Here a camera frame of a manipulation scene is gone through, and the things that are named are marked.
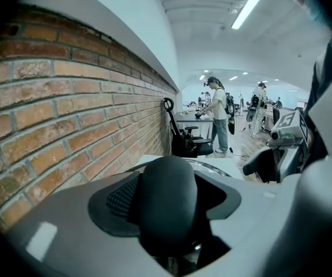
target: backpack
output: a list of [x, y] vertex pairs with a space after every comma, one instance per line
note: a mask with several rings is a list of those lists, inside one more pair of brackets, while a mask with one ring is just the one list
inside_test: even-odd
[[258, 107], [258, 103], [259, 103], [258, 96], [253, 95], [252, 99], [251, 99], [251, 108], [257, 108]]
[[225, 108], [225, 112], [234, 117], [234, 98], [232, 96], [227, 96], [226, 97], [226, 108]]

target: sneaker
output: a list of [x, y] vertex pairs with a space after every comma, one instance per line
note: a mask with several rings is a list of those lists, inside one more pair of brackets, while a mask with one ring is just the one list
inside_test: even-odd
[[226, 153], [227, 151], [223, 151], [220, 148], [215, 150], [216, 153]]

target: jeans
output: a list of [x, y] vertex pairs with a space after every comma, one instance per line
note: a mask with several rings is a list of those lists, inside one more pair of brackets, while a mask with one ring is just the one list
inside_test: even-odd
[[228, 145], [228, 130], [226, 119], [223, 120], [213, 120], [212, 125], [212, 144], [215, 137], [218, 137], [218, 145], [220, 146], [220, 150], [226, 152], [229, 148]]

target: brick wall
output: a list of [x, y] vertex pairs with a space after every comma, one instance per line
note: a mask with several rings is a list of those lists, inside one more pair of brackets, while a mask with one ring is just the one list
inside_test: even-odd
[[169, 155], [175, 90], [104, 34], [21, 7], [0, 34], [0, 230], [51, 193]]

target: fluorescent light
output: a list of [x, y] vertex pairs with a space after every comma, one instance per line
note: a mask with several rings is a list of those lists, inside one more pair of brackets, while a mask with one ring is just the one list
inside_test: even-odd
[[239, 15], [236, 17], [233, 25], [231, 26], [232, 29], [238, 30], [241, 25], [244, 23], [246, 18], [252, 12], [253, 8], [257, 5], [259, 0], [248, 0]]

